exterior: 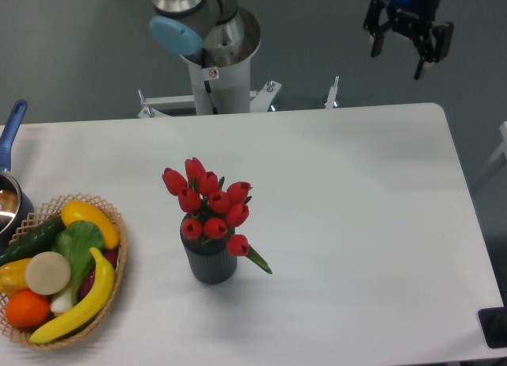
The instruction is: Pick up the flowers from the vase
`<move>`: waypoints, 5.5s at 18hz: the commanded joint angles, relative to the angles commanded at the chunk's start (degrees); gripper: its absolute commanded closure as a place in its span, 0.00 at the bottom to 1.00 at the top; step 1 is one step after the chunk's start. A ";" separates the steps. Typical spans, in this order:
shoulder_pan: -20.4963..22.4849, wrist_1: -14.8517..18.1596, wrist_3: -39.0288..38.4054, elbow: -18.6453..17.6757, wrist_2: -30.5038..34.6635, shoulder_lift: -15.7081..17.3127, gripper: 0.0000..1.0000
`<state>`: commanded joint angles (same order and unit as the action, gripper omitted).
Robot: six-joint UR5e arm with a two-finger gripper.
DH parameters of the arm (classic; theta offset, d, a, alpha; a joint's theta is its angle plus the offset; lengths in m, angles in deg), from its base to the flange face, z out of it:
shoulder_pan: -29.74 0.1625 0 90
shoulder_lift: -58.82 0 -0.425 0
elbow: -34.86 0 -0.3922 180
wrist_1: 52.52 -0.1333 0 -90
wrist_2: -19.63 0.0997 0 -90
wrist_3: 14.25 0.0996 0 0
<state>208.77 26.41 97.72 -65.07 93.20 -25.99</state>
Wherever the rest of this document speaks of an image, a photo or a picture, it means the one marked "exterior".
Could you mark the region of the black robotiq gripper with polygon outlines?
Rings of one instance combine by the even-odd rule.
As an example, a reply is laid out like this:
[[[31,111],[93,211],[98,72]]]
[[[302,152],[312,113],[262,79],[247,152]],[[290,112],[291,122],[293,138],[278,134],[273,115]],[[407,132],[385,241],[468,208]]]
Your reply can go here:
[[[419,54],[414,79],[425,73],[427,65],[439,63],[450,50],[454,24],[434,23],[440,0],[371,0],[363,29],[372,38],[372,58],[381,54],[384,33],[392,27],[397,34],[411,40]],[[381,24],[380,16],[387,8],[389,21]]]

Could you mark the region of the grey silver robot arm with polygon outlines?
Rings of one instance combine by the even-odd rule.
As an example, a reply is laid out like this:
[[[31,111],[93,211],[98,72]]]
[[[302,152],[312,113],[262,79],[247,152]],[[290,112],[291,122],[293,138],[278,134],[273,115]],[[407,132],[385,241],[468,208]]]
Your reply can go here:
[[[178,55],[195,55],[204,48],[214,28],[238,14],[237,0],[151,0],[156,16],[150,31],[159,43]],[[449,52],[454,25],[436,22],[440,0],[371,0],[363,29],[372,38],[371,57],[380,55],[384,33],[404,36],[417,49],[414,74],[420,78],[426,64],[438,63]]]

